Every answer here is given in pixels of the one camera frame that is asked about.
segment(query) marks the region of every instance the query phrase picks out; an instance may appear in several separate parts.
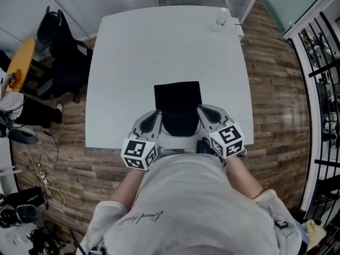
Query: clear water bottle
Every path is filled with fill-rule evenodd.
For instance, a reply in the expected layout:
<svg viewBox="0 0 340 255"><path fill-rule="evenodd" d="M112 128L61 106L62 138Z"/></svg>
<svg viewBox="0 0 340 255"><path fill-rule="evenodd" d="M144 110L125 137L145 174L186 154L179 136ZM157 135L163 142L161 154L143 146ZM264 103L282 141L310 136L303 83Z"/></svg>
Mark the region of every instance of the clear water bottle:
<svg viewBox="0 0 340 255"><path fill-rule="evenodd" d="M221 10L219 11L216 17L215 24L212 27L213 33L217 34L222 32L222 29L224 28L224 25L227 21L227 18L228 18L227 9L225 7L221 7Z"/></svg>

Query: white table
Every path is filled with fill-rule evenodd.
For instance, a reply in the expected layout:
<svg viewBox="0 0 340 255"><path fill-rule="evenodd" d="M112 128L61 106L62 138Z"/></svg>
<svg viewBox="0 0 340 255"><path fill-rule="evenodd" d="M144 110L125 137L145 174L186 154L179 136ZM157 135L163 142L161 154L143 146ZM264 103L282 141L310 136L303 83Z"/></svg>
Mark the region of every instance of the white table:
<svg viewBox="0 0 340 255"><path fill-rule="evenodd" d="M226 110L245 144L253 143L249 82L233 19L223 33L211 32L219 10L150 7L102 19L87 92L87 147L121 148L134 121L155 109L154 85L183 81L199 81L202 103ZM195 148L203 135L203 128L187 138L161 133L160 145Z"/></svg>

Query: gray sleeve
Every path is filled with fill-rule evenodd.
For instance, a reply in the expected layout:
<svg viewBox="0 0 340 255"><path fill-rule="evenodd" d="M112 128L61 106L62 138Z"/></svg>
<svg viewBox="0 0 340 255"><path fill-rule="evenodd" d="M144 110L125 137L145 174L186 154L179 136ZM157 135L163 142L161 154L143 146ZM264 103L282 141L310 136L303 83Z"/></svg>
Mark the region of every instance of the gray sleeve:
<svg viewBox="0 0 340 255"><path fill-rule="evenodd" d="M126 209L120 202L100 202L93 214L86 235L80 243L85 253L88 254L93 247L97 246L103 240L107 230L124 215L126 215ZM76 255L82 255L79 249L77 249Z"/></svg>
<svg viewBox="0 0 340 255"><path fill-rule="evenodd" d="M254 199L254 202L265 210L277 224L274 227L280 255L298 254L302 235L288 209L285 207L274 190L267 190ZM279 224L286 224L286 227L279 227Z"/></svg>

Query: black chair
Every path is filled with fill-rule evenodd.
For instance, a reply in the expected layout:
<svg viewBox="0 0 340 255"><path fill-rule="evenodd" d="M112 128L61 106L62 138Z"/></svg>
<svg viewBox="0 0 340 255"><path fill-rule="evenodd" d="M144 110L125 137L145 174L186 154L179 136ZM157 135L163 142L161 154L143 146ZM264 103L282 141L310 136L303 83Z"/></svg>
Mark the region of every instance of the black chair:
<svg viewBox="0 0 340 255"><path fill-rule="evenodd" d="M42 19L37 38L49 47L49 53L55 59L49 71L39 81L37 95L47 99L51 95L59 97L66 92L74 93L73 101L81 87L88 82L93 50L82 41L75 40L61 10L49 11Z"/></svg>

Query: shoe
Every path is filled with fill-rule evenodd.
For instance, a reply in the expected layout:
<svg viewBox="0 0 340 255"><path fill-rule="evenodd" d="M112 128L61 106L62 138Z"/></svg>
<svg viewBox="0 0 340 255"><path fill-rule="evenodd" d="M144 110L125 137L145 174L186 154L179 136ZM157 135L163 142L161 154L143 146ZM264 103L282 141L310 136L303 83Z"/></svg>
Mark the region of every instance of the shoe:
<svg viewBox="0 0 340 255"><path fill-rule="evenodd" d="M58 104L57 105L57 109L59 109L59 111L61 111L62 115L63 115L63 105L62 104Z"/></svg>

